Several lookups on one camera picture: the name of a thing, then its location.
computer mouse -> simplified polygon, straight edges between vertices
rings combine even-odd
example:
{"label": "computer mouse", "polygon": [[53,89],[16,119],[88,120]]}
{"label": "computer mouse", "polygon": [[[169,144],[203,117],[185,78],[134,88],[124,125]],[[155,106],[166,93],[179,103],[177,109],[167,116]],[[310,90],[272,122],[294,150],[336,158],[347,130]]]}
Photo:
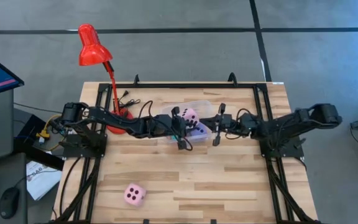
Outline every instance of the computer mouse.
{"label": "computer mouse", "polygon": [[3,219],[12,218],[17,210],[19,202],[19,189],[15,187],[8,188],[4,191],[0,199],[0,216]]}

gray floor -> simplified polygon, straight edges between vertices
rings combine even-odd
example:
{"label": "gray floor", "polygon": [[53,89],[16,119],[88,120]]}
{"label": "gray floor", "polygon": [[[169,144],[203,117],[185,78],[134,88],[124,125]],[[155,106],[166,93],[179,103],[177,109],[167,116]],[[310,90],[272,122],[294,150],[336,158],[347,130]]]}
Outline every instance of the gray floor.
{"label": "gray floor", "polygon": [[[262,28],[358,27],[356,0],[256,0]],[[0,0],[0,30],[253,27],[248,1]],[[335,104],[340,127],[312,131],[304,145],[319,219],[358,223],[358,32],[264,33],[270,73],[285,82],[291,108]],[[255,34],[102,34],[119,81],[263,81]],[[108,81],[101,66],[79,67],[75,34],[0,35],[0,62],[25,81],[15,101],[61,110],[85,81]],[[50,114],[31,111],[43,119]],[[50,218],[56,189],[30,201],[29,223]]]}

lamp shade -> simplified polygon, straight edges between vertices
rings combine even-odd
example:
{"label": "lamp shade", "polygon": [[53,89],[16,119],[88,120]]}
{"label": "lamp shade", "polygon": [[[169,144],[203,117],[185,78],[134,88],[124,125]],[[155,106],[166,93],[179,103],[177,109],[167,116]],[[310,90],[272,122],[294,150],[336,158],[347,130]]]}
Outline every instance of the lamp shade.
{"label": "lamp shade", "polygon": [[112,59],[109,50],[100,44],[98,33],[91,24],[82,24],[78,28],[82,49],[78,59],[81,66],[96,65]]}

yellow connector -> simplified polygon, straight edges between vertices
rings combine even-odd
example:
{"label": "yellow connector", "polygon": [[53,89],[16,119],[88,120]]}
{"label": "yellow connector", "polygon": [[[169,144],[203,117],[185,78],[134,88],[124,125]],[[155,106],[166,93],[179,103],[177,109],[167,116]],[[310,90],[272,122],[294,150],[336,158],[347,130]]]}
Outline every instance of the yellow connector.
{"label": "yellow connector", "polygon": [[48,131],[46,129],[43,129],[40,133],[37,133],[36,136],[39,137],[43,137],[44,139],[49,139],[50,138],[50,134],[48,133]]}

pink die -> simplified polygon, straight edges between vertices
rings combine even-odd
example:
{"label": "pink die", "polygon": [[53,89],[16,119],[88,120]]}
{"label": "pink die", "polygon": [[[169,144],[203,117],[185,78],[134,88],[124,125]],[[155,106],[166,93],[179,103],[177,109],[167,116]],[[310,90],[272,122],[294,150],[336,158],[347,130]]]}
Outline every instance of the pink die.
{"label": "pink die", "polygon": [[181,112],[181,117],[186,120],[186,125],[189,127],[195,127],[199,123],[197,113],[191,108],[185,108]]}
{"label": "pink die", "polygon": [[146,196],[146,190],[136,184],[129,184],[124,194],[126,202],[139,207],[143,204],[143,199]]}

